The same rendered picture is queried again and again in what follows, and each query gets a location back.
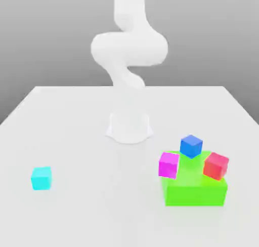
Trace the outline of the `small magenta cube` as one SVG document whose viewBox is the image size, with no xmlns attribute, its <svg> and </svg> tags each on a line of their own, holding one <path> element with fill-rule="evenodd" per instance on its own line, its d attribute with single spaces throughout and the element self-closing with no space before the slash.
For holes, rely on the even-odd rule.
<svg viewBox="0 0 259 247">
<path fill-rule="evenodd" d="M 163 152 L 159 159 L 158 175 L 175 180 L 177 178 L 180 163 L 180 155 L 171 152 Z"/>
</svg>

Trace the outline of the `small blue cube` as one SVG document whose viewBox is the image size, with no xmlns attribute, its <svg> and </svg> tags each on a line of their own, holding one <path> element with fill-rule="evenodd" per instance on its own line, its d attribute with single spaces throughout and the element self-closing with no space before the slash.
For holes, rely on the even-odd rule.
<svg viewBox="0 0 259 247">
<path fill-rule="evenodd" d="M 202 151 L 203 141 L 193 135 L 188 135 L 181 139 L 180 153 L 189 157 L 195 158 Z"/>
</svg>

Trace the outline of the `small red cube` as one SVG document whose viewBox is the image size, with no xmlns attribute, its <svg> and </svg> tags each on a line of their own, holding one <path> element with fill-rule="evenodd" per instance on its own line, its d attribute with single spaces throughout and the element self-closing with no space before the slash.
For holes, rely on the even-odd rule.
<svg viewBox="0 0 259 247">
<path fill-rule="evenodd" d="M 212 152 L 204 161 L 203 174 L 221 180 L 227 172 L 229 158 Z"/>
</svg>

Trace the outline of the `small cyan cube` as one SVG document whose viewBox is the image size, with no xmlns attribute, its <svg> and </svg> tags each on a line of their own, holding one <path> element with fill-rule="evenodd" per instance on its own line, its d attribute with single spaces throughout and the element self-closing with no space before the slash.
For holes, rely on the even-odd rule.
<svg viewBox="0 0 259 247">
<path fill-rule="evenodd" d="M 50 190 L 52 185 L 51 167 L 34 168 L 31 175 L 33 190 Z"/>
</svg>

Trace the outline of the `large green box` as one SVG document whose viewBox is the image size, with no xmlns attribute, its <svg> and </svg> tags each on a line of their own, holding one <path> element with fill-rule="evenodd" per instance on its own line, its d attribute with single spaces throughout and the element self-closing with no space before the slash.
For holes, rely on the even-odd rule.
<svg viewBox="0 0 259 247">
<path fill-rule="evenodd" d="M 190 159 L 179 151 L 179 168 L 175 179 L 161 177 L 163 198 L 166 206 L 223 206 L 228 190 L 224 178 L 215 180 L 203 174 L 206 158 L 211 151 L 202 151 Z"/>
</svg>

